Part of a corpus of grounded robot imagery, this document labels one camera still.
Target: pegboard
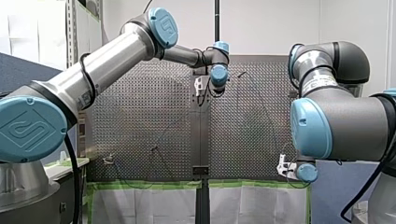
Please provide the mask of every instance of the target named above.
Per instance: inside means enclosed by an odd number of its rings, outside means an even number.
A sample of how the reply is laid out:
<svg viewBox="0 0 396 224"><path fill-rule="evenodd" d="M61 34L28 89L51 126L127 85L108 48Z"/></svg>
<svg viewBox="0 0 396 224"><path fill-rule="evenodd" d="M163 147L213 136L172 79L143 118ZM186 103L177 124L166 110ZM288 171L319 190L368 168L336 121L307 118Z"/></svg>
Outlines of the pegboard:
<svg viewBox="0 0 396 224"><path fill-rule="evenodd" d="M181 64L140 63L97 98L91 181L191 179L190 76Z"/></svg>
<svg viewBox="0 0 396 224"><path fill-rule="evenodd" d="M209 111L210 178L279 179L290 142L286 56L232 56L231 80ZM246 72L240 78L237 75ZM97 98L89 114L90 181L192 179L191 70L140 63ZM291 145L285 152L294 154ZM102 158L114 154L115 165Z"/></svg>
<svg viewBox="0 0 396 224"><path fill-rule="evenodd" d="M210 111L210 178L284 180L276 170L279 153L295 154L287 59L232 57L231 81Z"/></svg>

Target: metal stand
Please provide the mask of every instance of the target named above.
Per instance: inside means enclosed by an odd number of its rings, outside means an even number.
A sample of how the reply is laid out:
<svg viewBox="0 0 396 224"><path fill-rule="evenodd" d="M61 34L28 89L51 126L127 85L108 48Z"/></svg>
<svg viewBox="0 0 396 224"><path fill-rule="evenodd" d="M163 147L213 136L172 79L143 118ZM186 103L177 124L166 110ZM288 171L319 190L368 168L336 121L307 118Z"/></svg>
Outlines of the metal stand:
<svg viewBox="0 0 396 224"><path fill-rule="evenodd" d="M59 204L59 184L49 185L49 191L44 196L38 196L24 203L17 203L0 209L1 223L32 223L58 224L61 223L63 211Z"/></svg>
<svg viewBox="0 0 396 224"><path fill-rule="evenodd" d="M196 96L194 82L201 77L204 85L200 95ZM200 180L202 187L196 192L195 223L210 223L209 201L209 115L211 99L209 92L205 92L208 75L205 68L193 71L191 76L191 146L192 146L192 174L194 180Z"/></svg>

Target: white wall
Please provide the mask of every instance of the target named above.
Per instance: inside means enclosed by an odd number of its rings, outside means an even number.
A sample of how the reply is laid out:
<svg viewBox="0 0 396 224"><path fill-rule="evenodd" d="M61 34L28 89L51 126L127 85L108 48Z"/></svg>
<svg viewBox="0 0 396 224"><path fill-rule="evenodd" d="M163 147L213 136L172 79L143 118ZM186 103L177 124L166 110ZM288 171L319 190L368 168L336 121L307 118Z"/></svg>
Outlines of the white wall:
<svg viewBox="0 0 396 224"><path fill-rule="evenodd" d="M147 0L103 0L105 39L143 12ZM214 1L158 0L177 21L179 45L205 49L214 42ZM318 0L220 1L220 39L232 54L287 54L296 42L318 43Z"/></svg>
<svg viewBox="0 0 396 224"><path fill-rule="evenodd" d="M320 1L320 42L349 41L360 46L369 58L371 76L363 95L387 87L389 1Z"/></svg>
<svg viewBox="0 0 396 224"><path fill-rule="evenodd" d="M65 8L65 1L0 0L0 52L64 70Z"/></svg>
<svg viewBox="0 0 396 224"><path fill-rule="evenodd" d="M396 88L396 4L389 4L389 57L388 57L388 86Z"/></svg>

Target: green tape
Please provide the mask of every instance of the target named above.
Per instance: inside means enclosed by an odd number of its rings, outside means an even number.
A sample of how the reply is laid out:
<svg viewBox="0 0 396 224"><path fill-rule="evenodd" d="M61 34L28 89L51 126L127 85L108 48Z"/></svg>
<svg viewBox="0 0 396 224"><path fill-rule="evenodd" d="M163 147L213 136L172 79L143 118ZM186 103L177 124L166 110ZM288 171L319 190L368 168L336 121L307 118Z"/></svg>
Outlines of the green tape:
<svg viewBox="0 0 396 224"><path fill-rule="evenodd" d="M199 189L200 181L148 182L140 180L116 180L106 183L88 183L88 189Z"/></svg>
<svg viewBox="0 0 396 224"><path fill-rule="evenodd" d="M78 158L77 159L77 163L82 163L84 161L88 161L89 159L87 158ZM59 165L59 166L72 166L72 162L70 161L70 159L68 159L67 161L62 161L61 163L58 163L57 161L54 162L50 162L46 165L44 165L44 167L49 167L49 166L53 166L53 165Z"/></svg>
<svg viewBox="0 0 396 224"><path fill-rule="evenodd" d="M302 188L304 183L293 183L297 188ZM212 189L224 189L224 188L238 188L242 186L251 187L262 187L262 188L272 188L272 189L294 189L288 183L279 181L265 181L265 180L244 180L244 179L234 179L234 180L209 180L209 187Z"/></svg>

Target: metal frame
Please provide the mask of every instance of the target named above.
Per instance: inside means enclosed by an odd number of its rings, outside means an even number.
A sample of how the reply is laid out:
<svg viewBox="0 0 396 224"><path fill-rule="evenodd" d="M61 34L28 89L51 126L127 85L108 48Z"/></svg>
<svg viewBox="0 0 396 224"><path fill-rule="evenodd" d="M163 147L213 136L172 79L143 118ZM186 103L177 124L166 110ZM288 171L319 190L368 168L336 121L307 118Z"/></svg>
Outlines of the metal frame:
<svg viewBox="0 0 396 224"><path fill-rule="evenodd" d="M76 0L66 1L67 67L78 61Z"/></svg>
<svg viewBox="0 0 396 224"><path fill-rule="evenodd" d="M276 86L274 88L281 88L281 97L285 97L280 103L279 102L272 102L271 100L273 99L269 99L269 102L266 103L274 103L275 105L268 105L270 112L271 111L277 111L278 110L278 105L277 104L282 104L281 109L283 111L283 114L286 115L289 113L289 104L292 102L293 98L288 98L288 94L290 94L290 91L292 91L292 86L289 84L288 78L287 76L285 76L286 72L287 72L287 57L285 56L245 56L245 55L239 55L239 56L232 56L231 57L231 61L233 62L231 64L231 82L227 85L226 87L226 92L227 92L227 88L229 88L229 90L232 89L232 87L235 88L235 86L233 85L242 85L242 87L244 87L244 89L241 90L245 90L248 85L243 82L239 83L240 80L237 80L237 75L239 75L239 72L242 71L238 71L238 64L247 64L247 69L249 69L251 75L268 75L269 79L266 80L265 77L259 77L260 80L257 79L257 82L259 82L260 84L260 88L261 89L266 89L265 87L268 87L266 85L279 85L279 83L281 83L280 86ZM258 66L255 66L254 64L260 65L262 64L262 62L268 63L268 67L270 66L276 66L276 71L279 74L278 76L275 76L273 74L271 74L271 69L270 68L263 68L264 70L262 70L262 68L258 69ZM210 95L207 93L207 96L205 97L205 102L202 106L198 106L196 100L196 93L195 93L195 88L194 88L194 81L198 76L201 75L205 75L205 71L202 70L193 70L193 73L191 75L191 73L186 73L185 76L190 76L190 90L189 90L189 95L190 96L186 96L185 99L189 99L190 101L190 115L189 115L189 121L190 121L190 128L191 128L191 179L194 180L200 180L202 181L202 188L197 190L197 196L196 196L196 223L197 224L201 224L201 223L210 223L210 203L209 203L209 187L208 187L208 179L209 178L218 178L218 176L216 174L212 175L213 172L216 172L216 169L219 167L218 163L219 161L213 161L211 158L213 156L213 146L211 145L212 139L211 137L214 134L222 134L223 130L214 130L213 127L211 127L213 125L212 121L214 119L216 119L217 113L219 113L219 109L222 109L224 106L224 103L226 101L229 100L229 98L227 97L232 97L230 94L231 93L226 93L223 97L224 98L219 98L219 99L212 99L210 97ZM268 92L268 91L272 91L272 90L264 90L266 92L262 93L262 95L264 96L265 93L267 94L273 94L272 92ZM253 105L257 104L258 102L249 102ZM86 125L88 128L92 127L92 123L94 122L94 120L92 120L92 112L94 110L94 107L92 107L91 109L88 110L87 113L87 119L86 119ZM233 116L238 116L238 113L231 113ZM281 176L277 176L277 172L276 172L276 166L277 166L277 162L278 162L278 157L279 157L279 153L281 148L283 147L283 145L290 141L290 132L289 132L289 123L285 122L284 120L286 117L282 117L282 121L275 121L275 127L273 130L270 129L265 129L264 131L262 130L261 133L258 134L269 134L269 132L271 132L271 134L274 134L276 136L277 139L277 145L276 146L267 146L269 148L266 148L265 146L263 148L255 148L254 150L256 150L256 152L261 153L259 156L259 160L264 160L263 158L266 158L266 156L268 155L274 155L275 159L274 159L274 166L272 167L272 169L257 169L258 172L257 174L243 174L240 175L240 173L234 173L234 175L229 175L229 176L221 176L220 178L249 178L249 179L268 179L266 178L268 176L268 174L270 174L272 177L270 179L275 179L275 180L284 180L284 177ZM87 138L86 138L86 148L87 148L87 156L90 158L96 158L99 162L101 162L101 158L98 158L97 154L96 154L96 150L95 147L96 145L93 142L93 132L92 131L87 131ZM268 153L265 150L273 150L271 154L265 154ZM288 154L288 155L294 155L294 151L292 149L292 145L290 146L286 146L284 151ZM162 178L162 179L158 179L161 181L178 181L178 180L185 180L185 179L169 179L169 178Z"/></svg>
<svg viewBox="0 0 396 224"><path fill-rule="evenodd" d="M291 140L289 113L294 99L287 60L286 56L231 57L231 82L211 106L209 178L285 180L276 171L279 154L284 150L295 155L292 144L286 144ZM247 73L238 78L242 72Z"/></svg>

